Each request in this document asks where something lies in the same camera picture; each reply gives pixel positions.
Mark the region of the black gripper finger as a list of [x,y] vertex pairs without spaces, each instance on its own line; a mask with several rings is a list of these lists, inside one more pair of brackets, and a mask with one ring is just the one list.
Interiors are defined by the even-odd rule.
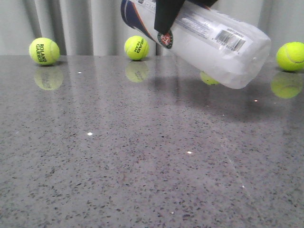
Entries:
[[159,33],[168,33],[185,0],[156,0],[154,29]]

